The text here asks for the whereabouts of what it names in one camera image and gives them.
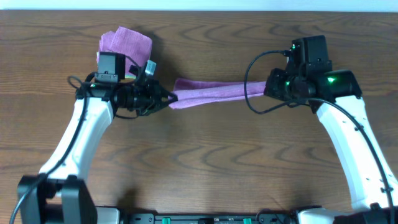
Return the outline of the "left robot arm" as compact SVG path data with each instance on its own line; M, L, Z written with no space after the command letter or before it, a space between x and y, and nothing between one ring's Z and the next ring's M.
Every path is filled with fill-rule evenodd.
M18 215L23 223L119 223L121 212L97 207L85 183L100 139L118 117L118 109L148 116L178 100L157 80L77 82L72 118L39 173L21 178L10 223Z

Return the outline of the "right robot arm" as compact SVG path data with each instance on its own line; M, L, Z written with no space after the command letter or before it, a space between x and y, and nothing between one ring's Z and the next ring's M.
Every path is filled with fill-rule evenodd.
M264 82L201 82L178 79L170 106L185 109L218 101L247 100L263 94L285 105L308 104L326 129L351 195L353 213L307 208L294 215L296 223L397 223L397 179L373 134L361 89L349 70L300 69L271 71Z

